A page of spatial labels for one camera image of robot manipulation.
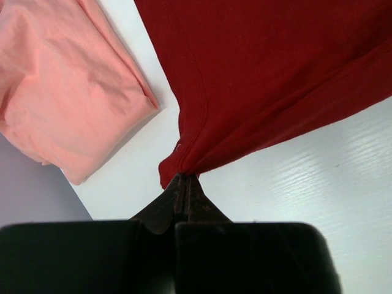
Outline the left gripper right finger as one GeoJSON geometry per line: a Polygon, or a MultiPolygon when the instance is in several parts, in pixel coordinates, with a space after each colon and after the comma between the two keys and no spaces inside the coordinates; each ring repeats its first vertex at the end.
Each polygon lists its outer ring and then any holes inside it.
{"type": "Polygon", "coordinates": [[[185,179],[176,204],[177,293],[340,293],[324,236],[300,222],[232,222],[185,179]]]}

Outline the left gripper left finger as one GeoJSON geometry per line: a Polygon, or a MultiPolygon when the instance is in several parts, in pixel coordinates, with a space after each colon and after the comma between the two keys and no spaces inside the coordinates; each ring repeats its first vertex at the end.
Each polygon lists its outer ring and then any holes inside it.
{"type": "Polygon", "coordinates": [[[129,220],[1,229],[2,293],[173,293],[175,179],[129,220]]]}

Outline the red t shirt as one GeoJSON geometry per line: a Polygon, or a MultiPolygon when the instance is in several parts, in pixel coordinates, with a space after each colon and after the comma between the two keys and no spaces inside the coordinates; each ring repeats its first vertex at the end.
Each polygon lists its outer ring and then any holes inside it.
{"type": "Polygon", "coordinates": [[[390,1],[137,1],[179,105],[166,187],[391,95],[390,1]]]}

